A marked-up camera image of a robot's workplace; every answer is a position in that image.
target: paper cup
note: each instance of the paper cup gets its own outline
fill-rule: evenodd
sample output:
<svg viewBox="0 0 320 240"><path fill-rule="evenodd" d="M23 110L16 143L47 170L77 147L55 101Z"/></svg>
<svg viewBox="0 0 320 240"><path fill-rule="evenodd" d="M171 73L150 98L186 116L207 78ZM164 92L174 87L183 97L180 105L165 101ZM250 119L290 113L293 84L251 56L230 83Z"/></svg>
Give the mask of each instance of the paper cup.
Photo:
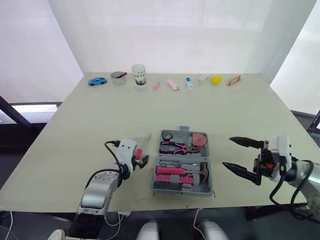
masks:
<svg viewBox="0 0 320 240"><path fill-rule="evenodd" d="M136 64L131 67L135 83L137 85L145 85L147 83L146 67L142 64Z"/></svg>

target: pink pliers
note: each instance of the pink pliers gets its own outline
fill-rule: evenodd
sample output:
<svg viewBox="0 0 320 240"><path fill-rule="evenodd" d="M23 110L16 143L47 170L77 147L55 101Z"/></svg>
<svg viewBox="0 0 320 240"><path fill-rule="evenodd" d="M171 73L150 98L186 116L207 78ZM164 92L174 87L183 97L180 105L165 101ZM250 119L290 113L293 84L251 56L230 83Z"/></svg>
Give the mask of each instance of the pink pliers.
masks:
<svg viewBox="0 0 320 240"><path fill-rule="evenodd" d="M169 151L169 150L166 150L166 149L161 149L159 150L159 153L161 154L181 154L181 155L187 155L187 153L191 153L191 154L196 154L196 153L199 153L200 150L199 148L195 147L195 146L187 146L186 144L184 143L178 143L178 142L175 142L175 141L162 141L161 142L161 145L164 146L164 145L170 145L170 146L175 146L175 147L178 147L180 149L178 150L174 150L174 151Z"/></svg>

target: tool kit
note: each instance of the tool kit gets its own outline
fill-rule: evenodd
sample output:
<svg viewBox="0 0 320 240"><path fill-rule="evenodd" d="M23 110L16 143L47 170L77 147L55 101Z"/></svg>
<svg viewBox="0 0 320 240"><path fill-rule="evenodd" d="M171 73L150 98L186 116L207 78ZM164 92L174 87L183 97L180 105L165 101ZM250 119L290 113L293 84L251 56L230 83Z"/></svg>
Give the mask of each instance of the tool kit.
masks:
<svg viewBox="0 0 320 240"><path fill-rule="evenodd" d="M204 132L162 130L151 188L158 193L211 196L208 135Z"/></svg>

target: hammer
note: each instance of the hammer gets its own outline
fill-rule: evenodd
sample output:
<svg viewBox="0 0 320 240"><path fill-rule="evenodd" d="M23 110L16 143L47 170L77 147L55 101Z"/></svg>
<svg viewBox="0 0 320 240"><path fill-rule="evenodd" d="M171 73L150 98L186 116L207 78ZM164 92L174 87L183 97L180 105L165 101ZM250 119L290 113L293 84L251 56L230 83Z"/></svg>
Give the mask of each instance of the hammer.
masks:
<svg viewBox="0 0 320 240"><path fill-rule="evenodd" d="M209 176L209 171L207 166L208 165L206 162L202 162L201 163L202 169L200 171L190 171L180 167L157 166L155 173L156 174L173 174L173 175L200 174L200 175L203 175L203 179L201 181L201 183L203 184L208 179L208 176Z"/></svg>

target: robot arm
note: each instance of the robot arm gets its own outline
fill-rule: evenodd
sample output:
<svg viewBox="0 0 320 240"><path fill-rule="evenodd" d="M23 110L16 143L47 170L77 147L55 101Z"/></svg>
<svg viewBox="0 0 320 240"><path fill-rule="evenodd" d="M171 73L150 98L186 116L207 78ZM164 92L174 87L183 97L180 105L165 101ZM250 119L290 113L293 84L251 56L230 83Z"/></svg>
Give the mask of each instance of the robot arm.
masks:
<svg viewBox="0 0 320 240"><path fill-rule="evenodd" d="M298 160L291 154L291 144L288 136L276 136L272 138L269 149L269 141L257 141L247 137L231 137L230 140L244 146L261 149L260 154L254 160L253 172L234 163L223 162L230 171L236 175L252 181L256 185L261 184L262 176L278 182L270 194L270 200L277 206L291 212L299 220L309 220L320 224L320 164L309 160ZM277 203L273 196L277 193L282 183L296 187L290 205L287 207ZM295 211L294 201L301 192L307 200L307 205L312 212L304 215Z"/></svg>
<svg viewBox="0 0 320 240"><path fill-rule="evenodd" d="M114 154L108 147L117 147ZM122 180L130 177L136 165L143 168L143 164L135 159L137 143L129 139L121 141L107 141L105 147L113 155L118 169L102 169L96 171L88 180L77 212L67 232L66 239L97 239L102 223L105 221L113 193L121 185Z"/></svg>

